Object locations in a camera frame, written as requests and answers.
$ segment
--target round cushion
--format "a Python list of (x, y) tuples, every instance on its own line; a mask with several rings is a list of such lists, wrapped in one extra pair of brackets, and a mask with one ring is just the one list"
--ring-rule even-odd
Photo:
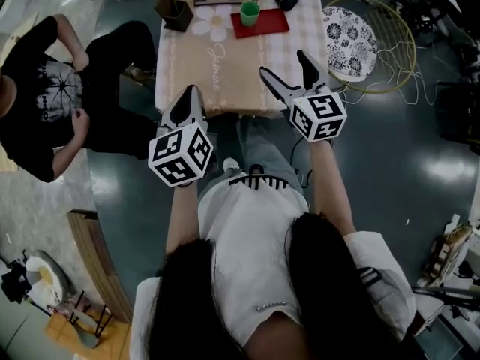
[(358, 15), (340, 7), (323, 10), (328, 67), (345, 81), (363, 81), (377, 61), (377, 39)]
[(28, 295), (43, 308), (55, 307), (67, 298), (68, 282), (59, 265), (42, 250), (27, 260), (27, 279), (31, 285)]

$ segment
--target long black hair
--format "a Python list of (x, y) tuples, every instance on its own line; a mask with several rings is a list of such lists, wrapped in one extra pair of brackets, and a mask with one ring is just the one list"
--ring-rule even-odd
[[(400, 359), (398, 342), (380, 319), (338, 230), (304, 213), (286, 236), (286, 263), (308, 345), (318, 358)], [(246, 359), (215, 305), (213, 243), (178, 247), (161, 271), (146, 335), (153, 359)]]

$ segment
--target beige tablecloth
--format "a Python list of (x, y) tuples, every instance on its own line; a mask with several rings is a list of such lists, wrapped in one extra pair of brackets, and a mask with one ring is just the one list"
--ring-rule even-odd
[[(262, 83), (259, 67), (272, 69), (291, 86), (302, 85), (296, 52), (305, 50), (328, 70), (320, 0), (300, 0), (286, 19), (290, 31), (236, 39), (230, 14), (239, 5), (194, 7), (186, 33), (162, 28), (157, 61), (155, 105), (163, 112), (189, 84), (202, 91), (209, 115), (236, 112), (274, 116), (284, 109)], [(275, 0), (259, 0), (262, 9)]]

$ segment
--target flower pot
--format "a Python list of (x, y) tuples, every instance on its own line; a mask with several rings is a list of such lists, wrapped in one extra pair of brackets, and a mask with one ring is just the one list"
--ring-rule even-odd
[(173, 31), (186, 32), (194, 18), (187, 2), (182, 0), (158, 0), (155, 10), (165, 20), (165, 28)]

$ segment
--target red tray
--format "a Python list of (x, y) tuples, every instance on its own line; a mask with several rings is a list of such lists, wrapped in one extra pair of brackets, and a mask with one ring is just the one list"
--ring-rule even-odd
[(235, 36), (239, 38), (248, 38), (249, 36), (267, 35), (270, 33), (288, 32), (288, 26), (285, 12), (279, 8), (261, 10), (258, 20), (253, 27), (244, 27), (240, 13), (234, 13), (232, 16), (233, 30)]

